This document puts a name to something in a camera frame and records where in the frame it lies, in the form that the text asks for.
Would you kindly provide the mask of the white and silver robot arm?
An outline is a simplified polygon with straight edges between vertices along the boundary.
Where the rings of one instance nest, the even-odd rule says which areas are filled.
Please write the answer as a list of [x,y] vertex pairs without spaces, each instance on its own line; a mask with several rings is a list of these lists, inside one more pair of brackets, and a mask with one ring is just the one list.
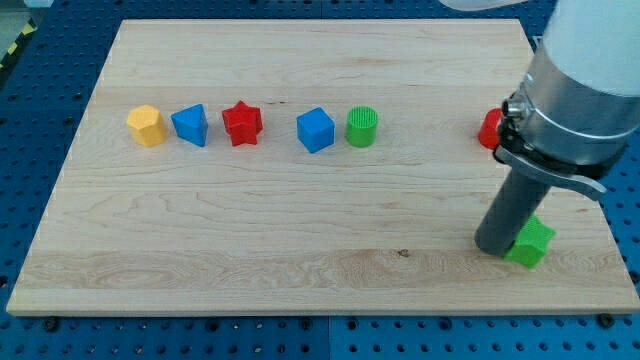
[[639,0],[559,0],[517,90],[495,156],[502,192],[549,188],[592,200],[639,126]]

